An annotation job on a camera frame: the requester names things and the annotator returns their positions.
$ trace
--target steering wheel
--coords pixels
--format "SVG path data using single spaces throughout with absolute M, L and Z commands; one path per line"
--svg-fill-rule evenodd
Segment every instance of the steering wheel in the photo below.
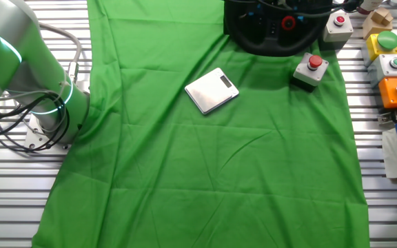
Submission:
M 315 7 L 332 5 L 332 0 L 313 2 L 311 6 Z M 255 55 L 295 55 L 317 40 L 328 20 L 328 14 L 299 17 L 291 10 L 277 10 L 251 1 L 225 1 L 225 33 L 244 51 Z

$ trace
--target metal slatted surface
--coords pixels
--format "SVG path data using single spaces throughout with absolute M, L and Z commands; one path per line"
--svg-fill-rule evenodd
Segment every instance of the metal slatted surface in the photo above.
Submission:
M 78 86 L 88 89 L 92 51 L 85 1 L 29 1 L 39 20 L 64 28 L 80 38 L 83 54 Z M 397 34 L 397 10 L 394 32 Z M 363 17 L 353 16 L 355 31 L 345 48 L 338 52 L 347 88 L 347 98 L 355 131 L 363 187 L 369 205 L 371 247 L 397 248 L 397 183 L 385 178 L 382 129 L 376 122 L 377 108 L 363 66 L 359 47 Z M 58 34 L 43 31 L 53 55 L 67 68 L 74 55 L 73 43 Z M 10 135 L 23 141 L 26 127 L 20 125 Z M 15 154 L 0 145 L 0 247 L 30 247 L 48 192 L 54 182 L 62 155 L 29 157 Z

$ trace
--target green fabric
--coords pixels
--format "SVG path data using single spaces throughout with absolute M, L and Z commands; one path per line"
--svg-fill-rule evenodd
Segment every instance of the green fabric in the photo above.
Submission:
M 89 117 L 33 247 L 368 247 L 367 205 L 334 52 L 247 54 L 217 0 L 89 0 Z M 312 48 L 319 54 L 318 48 Z M 220 67 L 240 90 L 203 116 L 184 87 Z

